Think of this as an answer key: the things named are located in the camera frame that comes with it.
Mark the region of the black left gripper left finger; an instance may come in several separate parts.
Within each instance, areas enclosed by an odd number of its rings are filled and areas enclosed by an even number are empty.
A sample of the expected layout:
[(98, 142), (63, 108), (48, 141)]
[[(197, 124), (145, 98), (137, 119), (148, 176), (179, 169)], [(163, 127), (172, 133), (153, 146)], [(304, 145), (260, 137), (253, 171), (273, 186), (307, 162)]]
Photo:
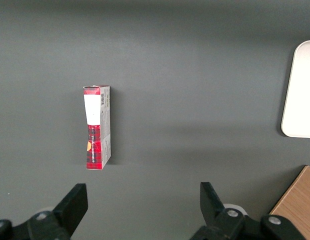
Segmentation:
[(0, 219), (0, 240), (70, 240), (88, 210), (87, 185), (77, 183), (53, 208), (20, 225)]

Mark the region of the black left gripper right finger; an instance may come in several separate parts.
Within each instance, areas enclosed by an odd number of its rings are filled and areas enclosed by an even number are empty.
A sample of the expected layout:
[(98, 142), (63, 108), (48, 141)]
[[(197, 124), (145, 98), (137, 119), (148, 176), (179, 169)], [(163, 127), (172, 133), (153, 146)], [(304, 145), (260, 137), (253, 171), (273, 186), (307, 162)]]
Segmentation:
[(287, 218), (264, 215), (259, 221), (234, 207), (225, 207), (210, 182), (200, 183), (200, 209), (205, 225), (192, 240), (304, 240)]

